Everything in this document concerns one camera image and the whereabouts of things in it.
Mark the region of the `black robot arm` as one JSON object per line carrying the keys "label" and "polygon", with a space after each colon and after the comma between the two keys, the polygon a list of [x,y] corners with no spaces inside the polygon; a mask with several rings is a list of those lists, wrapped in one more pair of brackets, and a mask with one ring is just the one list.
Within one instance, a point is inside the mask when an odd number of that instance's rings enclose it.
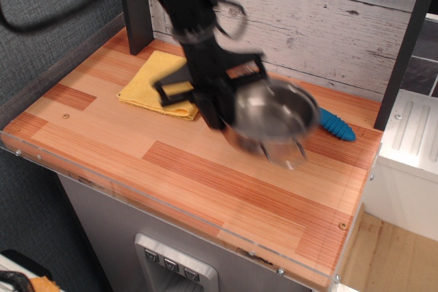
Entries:
{"label": "black robot arm", "polygon": [[153,87],[162,106],[194,103],[209,128],[223,130],[235,117],[236,90],[266,79],[261,53],[233,53],[217,43],[220,29],[214,8],[227,0],[158,0],[169,15],[172,35],[186,64],[157,80]]}

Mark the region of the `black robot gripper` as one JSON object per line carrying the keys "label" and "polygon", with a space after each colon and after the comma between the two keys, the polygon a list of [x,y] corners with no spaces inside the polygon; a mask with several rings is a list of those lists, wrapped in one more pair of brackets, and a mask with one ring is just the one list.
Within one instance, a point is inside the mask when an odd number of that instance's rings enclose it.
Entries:
{"label": "black robot gripper", "polygon": [[[261,53],[234,53],[222,49],[215,38],[194,44],[182,44],[187,60],[180,69],[157,80],[153,87],[162,106],[182,101],[195,102],[210,129],[223,130],[235,120],[235,91],[246,84],[267,79]],[[231,78],[228,71],[254,63],[257,70]],[[191,83],[193,89],[178,94],[167,94],[164,88],[181,82]]]}

